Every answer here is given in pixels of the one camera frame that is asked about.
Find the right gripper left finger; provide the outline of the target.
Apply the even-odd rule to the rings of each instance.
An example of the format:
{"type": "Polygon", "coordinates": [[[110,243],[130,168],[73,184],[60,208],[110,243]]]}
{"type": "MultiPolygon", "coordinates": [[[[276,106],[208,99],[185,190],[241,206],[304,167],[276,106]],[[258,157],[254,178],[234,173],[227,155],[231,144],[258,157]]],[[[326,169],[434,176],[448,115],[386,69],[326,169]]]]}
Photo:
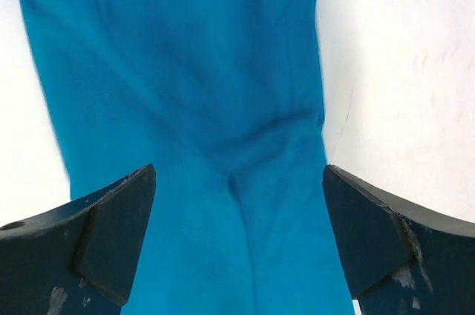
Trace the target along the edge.
{"type": "Polygon", "coordinates": [[[120,314],[156,189],[152,165],[1,227],[1,313],[120,314]]]}

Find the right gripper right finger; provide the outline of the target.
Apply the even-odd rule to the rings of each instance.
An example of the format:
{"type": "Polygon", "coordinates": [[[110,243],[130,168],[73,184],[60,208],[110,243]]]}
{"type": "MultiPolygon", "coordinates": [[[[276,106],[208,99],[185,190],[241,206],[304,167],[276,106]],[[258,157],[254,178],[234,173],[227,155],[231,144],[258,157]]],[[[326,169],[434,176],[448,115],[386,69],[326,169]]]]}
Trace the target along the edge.
{"type": "Polygon", "coordinates": [[[324,197],[352,299],[366,315],[474,315],[474,224],[328,165],[324,197]]]}

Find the blue t shirt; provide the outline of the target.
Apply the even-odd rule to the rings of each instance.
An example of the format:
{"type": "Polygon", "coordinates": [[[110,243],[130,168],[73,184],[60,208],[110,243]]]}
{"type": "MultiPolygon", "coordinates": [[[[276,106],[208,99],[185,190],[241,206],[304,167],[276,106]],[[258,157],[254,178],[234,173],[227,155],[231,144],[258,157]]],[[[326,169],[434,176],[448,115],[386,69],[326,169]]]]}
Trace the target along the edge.
{"type": "Polygon", "coordinates": [[[71,183],[157,190],[125,314],[351,314],[316,0],[20,0],[71,183]]]}

